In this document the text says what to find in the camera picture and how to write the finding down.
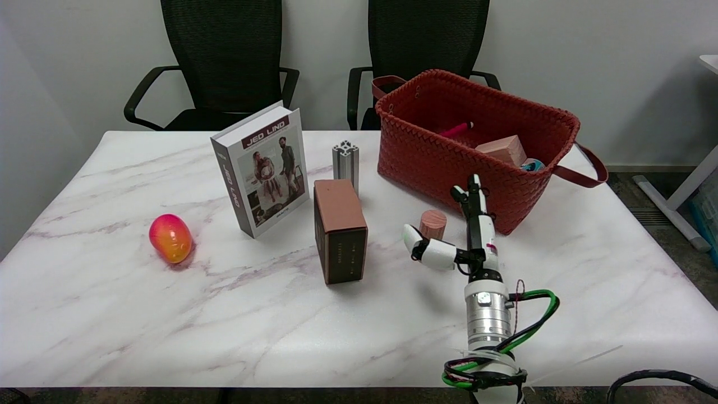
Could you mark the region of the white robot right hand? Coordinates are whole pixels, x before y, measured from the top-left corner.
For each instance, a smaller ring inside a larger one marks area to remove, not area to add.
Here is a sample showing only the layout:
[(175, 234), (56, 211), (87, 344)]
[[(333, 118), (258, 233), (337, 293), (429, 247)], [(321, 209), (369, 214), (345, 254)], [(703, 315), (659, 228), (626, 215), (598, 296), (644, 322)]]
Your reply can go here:
[(478, 279), (501, 282), (503, 278), (494, 242), (495, 216), (488, 212), (486, 193), (477, 174), (469, 177), (466, 190), (453, 186), (450, 191), (466, 222), (466, 249), (436, 238), (426, 238), (416, 227), (405, 224), (402, 238), (410, 258), (431, 269), (458, 269), (469, 277), (469, 282)]

